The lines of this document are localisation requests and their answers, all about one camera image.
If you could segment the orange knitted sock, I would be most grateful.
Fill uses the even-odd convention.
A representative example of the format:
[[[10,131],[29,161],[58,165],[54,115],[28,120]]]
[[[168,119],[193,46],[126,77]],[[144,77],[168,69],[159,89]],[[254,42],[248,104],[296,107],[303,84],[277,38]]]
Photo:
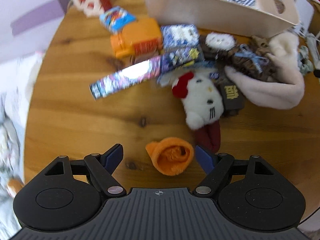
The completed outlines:
[[[182,174],[194,158],[193,146],[177,137],[152,141],[145,146],[154,168],[166,176]]]

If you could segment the long colourful printed box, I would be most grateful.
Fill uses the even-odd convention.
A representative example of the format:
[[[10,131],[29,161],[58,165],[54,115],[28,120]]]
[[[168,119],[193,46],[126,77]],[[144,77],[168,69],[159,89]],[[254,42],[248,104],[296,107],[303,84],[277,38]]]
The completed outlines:
[[[200,47],[185,47],[164,53],[109,74],[89,85],[95,100],[105,98],[144,81],[158,78],[180,67],[204,61]]]

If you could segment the brown plaid doll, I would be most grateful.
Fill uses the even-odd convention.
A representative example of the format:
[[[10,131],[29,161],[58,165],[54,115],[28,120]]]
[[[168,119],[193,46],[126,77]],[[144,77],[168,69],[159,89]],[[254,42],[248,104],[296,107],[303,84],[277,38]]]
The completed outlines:
[[[209,33],[201,35],[199,43],[206,60],[231,66],[251,78],[266,82],[276,73],[274,63],[265,52],[258,47],[238,43],[232,35]]]

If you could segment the blue white tissue pack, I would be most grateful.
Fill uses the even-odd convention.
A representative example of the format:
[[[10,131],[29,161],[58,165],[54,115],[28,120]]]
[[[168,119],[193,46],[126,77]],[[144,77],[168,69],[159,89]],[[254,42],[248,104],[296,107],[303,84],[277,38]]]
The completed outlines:
[[[193,24],[164,25],[160,30],[163,36],[163,48],[166,51],[199,44],[200,35]]]

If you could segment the white kitty plush doll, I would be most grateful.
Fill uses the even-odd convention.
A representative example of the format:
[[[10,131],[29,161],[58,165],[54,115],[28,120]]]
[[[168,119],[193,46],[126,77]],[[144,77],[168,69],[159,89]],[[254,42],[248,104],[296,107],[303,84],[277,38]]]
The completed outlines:
[[[222,96],[211,79],[187,72],[174,81],[172,93],[181,99],[185,122],[194,131],[195,143],[217,153],[221,145],[220,118],[224,106]]]

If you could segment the black gold small box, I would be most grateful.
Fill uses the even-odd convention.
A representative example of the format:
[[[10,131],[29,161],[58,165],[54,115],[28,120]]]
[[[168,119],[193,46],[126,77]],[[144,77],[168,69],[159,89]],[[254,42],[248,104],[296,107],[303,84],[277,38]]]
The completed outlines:
[[[245,97],[238,89],[237,85],[231,81],[221,82],[217,88],[222,96],[224,117],[235,116],[239,114],[245,106]]]

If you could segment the white pink fluffy slipper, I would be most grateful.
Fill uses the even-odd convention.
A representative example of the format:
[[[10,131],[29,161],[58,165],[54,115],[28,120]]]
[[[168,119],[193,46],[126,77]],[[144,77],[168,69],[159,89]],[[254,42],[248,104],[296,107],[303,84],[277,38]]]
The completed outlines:
[[[298,68],[299,38],[285,31],[271,38],[268,58],[276,72],[266,82],[240,73],[234,67],[225,66],[226,76],[233,81],[253,104],[274,109],[292,109],[304,96],[305,84]]]

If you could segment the green checked scrunchie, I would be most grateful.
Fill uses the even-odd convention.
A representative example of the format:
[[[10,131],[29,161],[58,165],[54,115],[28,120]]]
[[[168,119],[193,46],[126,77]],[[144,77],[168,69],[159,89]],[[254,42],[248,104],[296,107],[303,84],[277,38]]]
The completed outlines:
[[[313,72],[313,63],[309,60],[309,50],[306,46],[301,46],[298,50],[298,68],[303,76]]]

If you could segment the small blue colourful box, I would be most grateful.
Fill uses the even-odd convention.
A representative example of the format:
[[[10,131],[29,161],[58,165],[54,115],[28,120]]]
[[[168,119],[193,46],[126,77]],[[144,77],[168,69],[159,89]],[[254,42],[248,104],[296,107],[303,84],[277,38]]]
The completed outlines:
[[[136,17],[120,6],[116,6],[99,16],[100,23],[112,34],[120,32],[125,25],[134,22]]]

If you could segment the beige plastic basket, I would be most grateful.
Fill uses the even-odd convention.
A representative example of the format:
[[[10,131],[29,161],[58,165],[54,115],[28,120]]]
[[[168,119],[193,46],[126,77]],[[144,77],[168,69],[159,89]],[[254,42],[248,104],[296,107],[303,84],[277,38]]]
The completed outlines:
[[[150,17],[162,25],[194,24],[240,36],[270,38],[299,23],[294,0],[256,0],[245,7],[226,0],[145,0]]]

